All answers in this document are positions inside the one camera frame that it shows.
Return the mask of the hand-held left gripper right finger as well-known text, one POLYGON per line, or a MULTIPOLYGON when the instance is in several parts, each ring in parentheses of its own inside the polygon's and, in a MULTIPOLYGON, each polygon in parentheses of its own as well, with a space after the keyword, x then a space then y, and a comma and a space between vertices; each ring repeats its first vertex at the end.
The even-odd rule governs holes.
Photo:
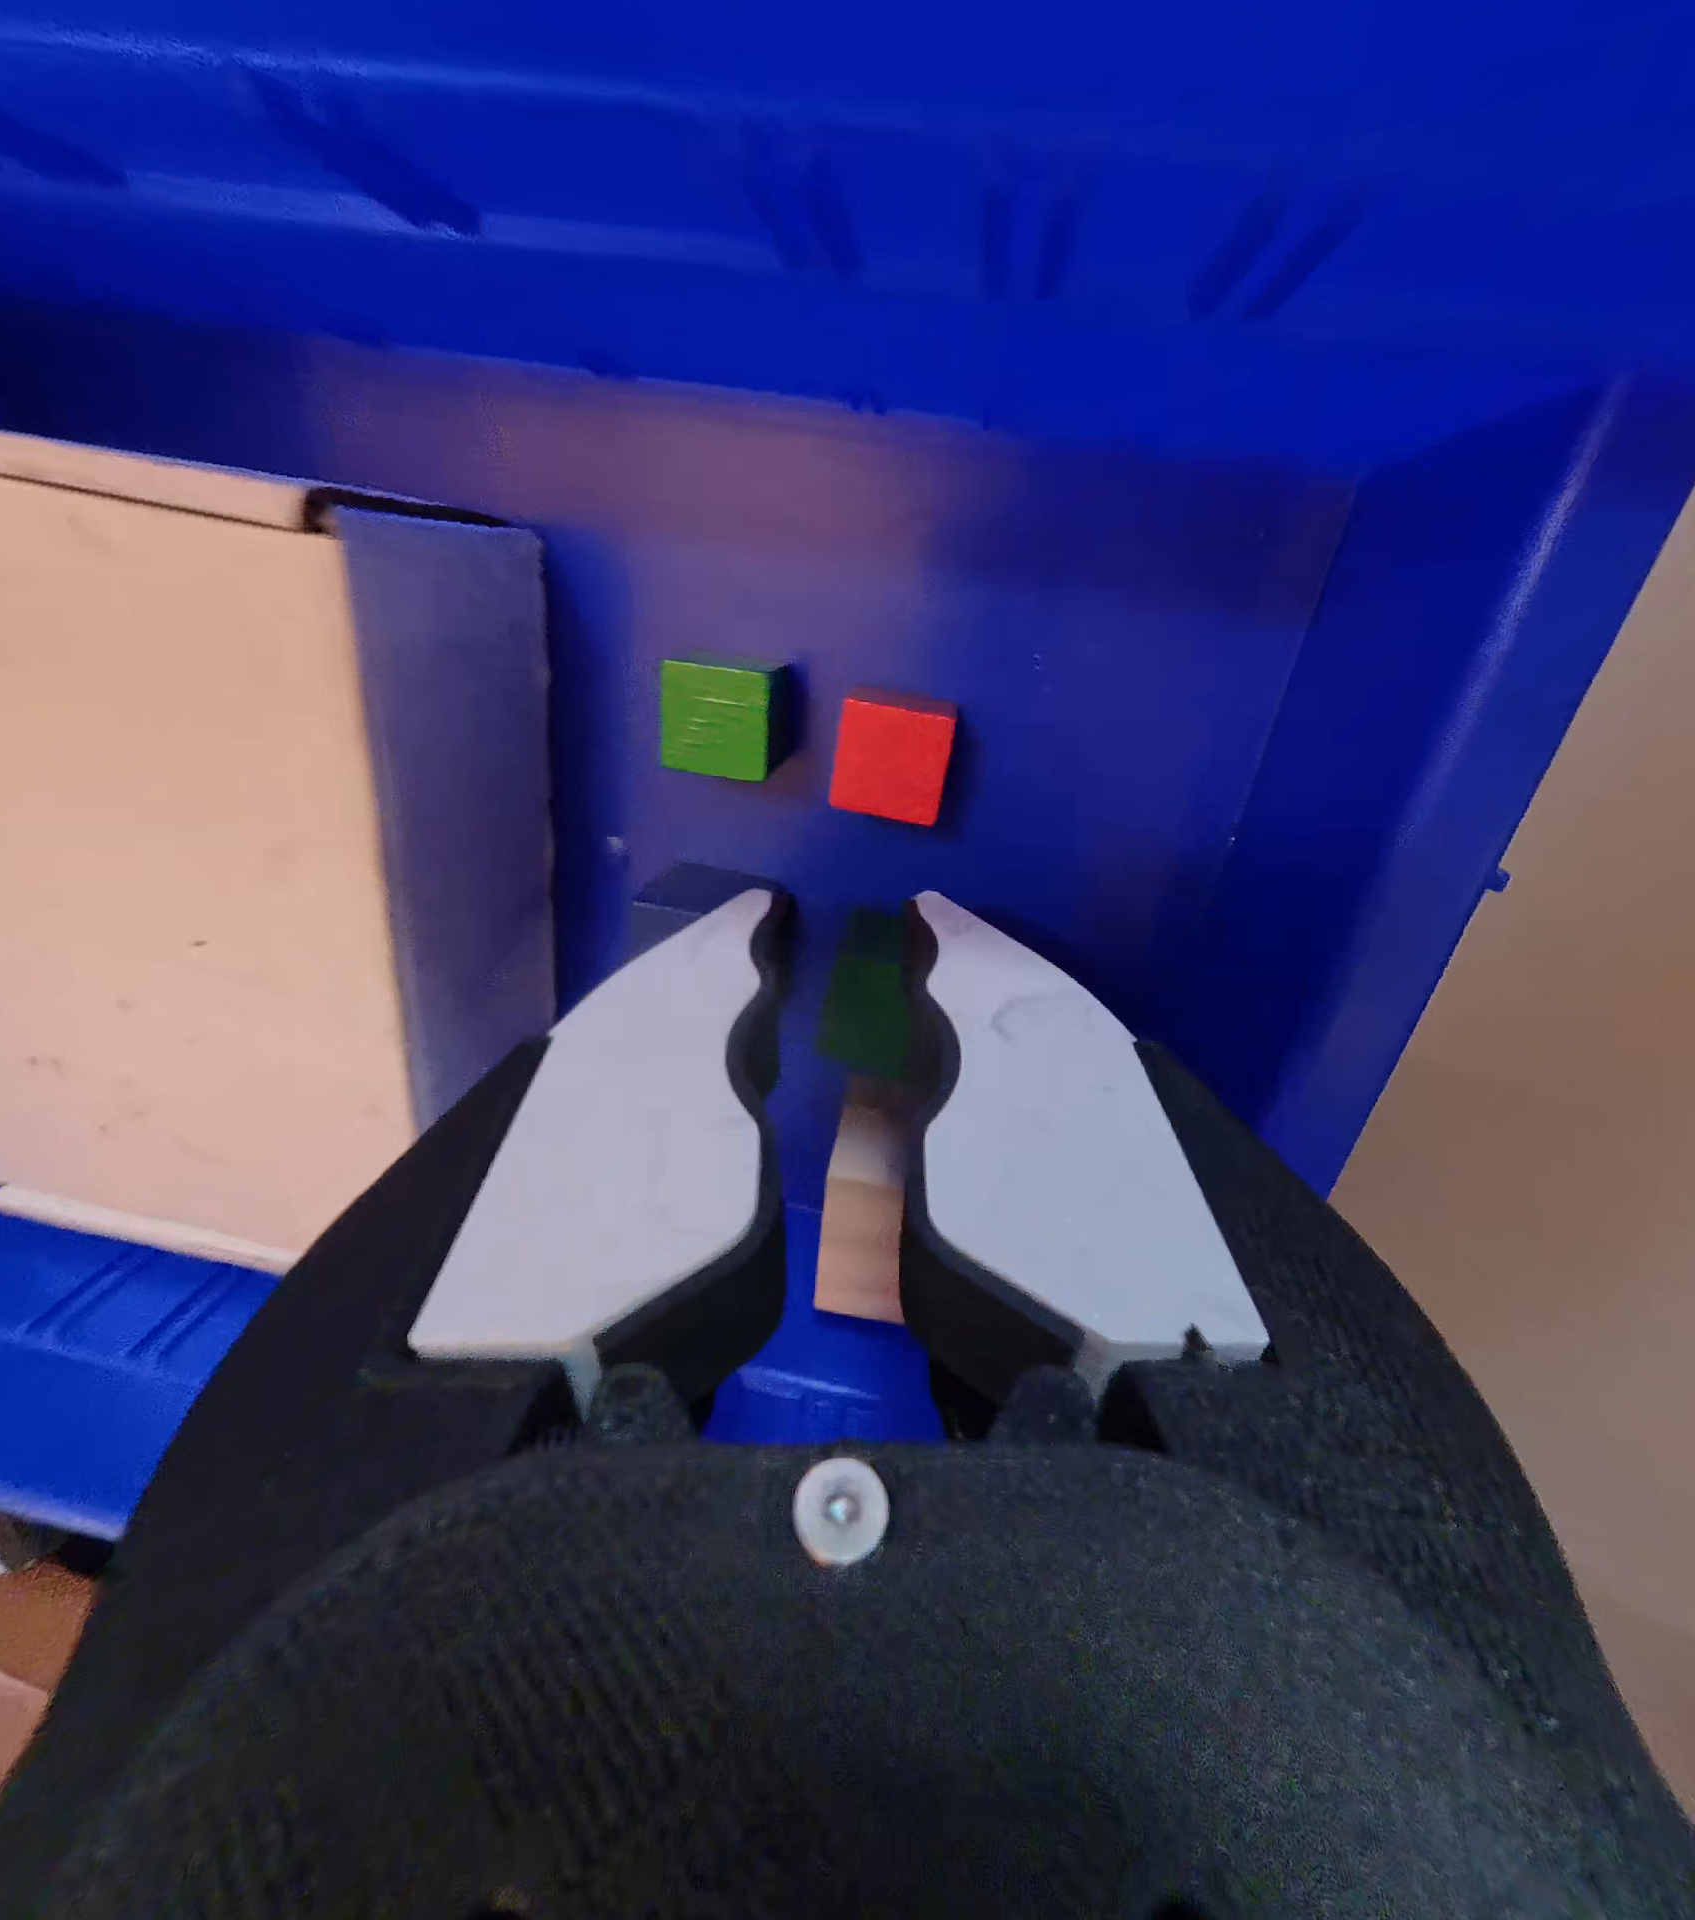
POLYGON ((1003 1404, 1057 1368, 1253 1368, 1271 1334, 1151 1054, 1073 974, 945 894, 907 902, 921 1107, 901 1302, 931 1362, 1003 1404))

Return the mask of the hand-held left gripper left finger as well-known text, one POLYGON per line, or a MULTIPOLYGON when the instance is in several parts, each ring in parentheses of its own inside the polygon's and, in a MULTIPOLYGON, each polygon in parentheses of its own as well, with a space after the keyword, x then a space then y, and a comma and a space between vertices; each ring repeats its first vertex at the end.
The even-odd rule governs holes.
POLYGON ((407 1333, 425 1365, 623 1366, 709 1396, 775 1330, 763 1103, 791 900, 733 890, 561 1017, 407 1333))

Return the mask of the wooden cube with blue tape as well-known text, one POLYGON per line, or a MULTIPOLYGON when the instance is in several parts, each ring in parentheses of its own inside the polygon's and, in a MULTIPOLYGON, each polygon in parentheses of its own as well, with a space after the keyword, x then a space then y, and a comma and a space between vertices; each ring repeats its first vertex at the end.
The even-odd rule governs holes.
POLYGON ((849 1076, 825 1173, 813 1308, 897 1329, 907 1193, 907 1091, 849 1076))

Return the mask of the blue plastic bin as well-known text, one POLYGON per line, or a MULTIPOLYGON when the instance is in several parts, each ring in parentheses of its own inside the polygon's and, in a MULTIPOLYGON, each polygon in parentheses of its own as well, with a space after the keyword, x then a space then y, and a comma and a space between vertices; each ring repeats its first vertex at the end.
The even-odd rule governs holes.
POLYGON ((0 426, 541 533, 561 996, 785 882, 795 1260, 921 886, 1325 1193, 1695 484, 1695 5, 0 5, 0 426), (675 656, 793 667, 767 780, 675 656))

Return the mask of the green cube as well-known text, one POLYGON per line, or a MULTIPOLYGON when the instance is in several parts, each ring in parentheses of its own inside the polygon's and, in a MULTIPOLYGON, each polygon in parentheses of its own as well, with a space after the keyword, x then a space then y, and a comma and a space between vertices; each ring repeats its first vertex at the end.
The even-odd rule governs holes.
POLYGON ((817 1051, 853 1076, 907 1085, 919 1042, 907 989, 903 909, 857 907, 833 944, 817 1018, 817 1051))
POLYGON ((789 663, 677 654, 659 664, 659 766, 761 785, 793 752, 797 676, 789 663))

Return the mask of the red cube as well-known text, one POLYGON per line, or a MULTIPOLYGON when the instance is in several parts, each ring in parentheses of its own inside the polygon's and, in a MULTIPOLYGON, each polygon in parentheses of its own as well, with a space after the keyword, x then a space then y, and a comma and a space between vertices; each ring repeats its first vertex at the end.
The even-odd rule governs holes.
POLYGON ((871 686, 849 690, 839 706, 827 804, 911 828, 935 826, 955 730, 953 703, 871 686))

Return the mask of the white cardboard box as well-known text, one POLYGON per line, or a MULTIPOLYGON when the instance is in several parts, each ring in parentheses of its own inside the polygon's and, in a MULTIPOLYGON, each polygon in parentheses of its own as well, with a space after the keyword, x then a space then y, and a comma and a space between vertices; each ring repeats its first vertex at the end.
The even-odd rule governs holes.
POLYGON ((0 432, 0 1216, 281 1274, 555 1020, 543 541, 0 432))

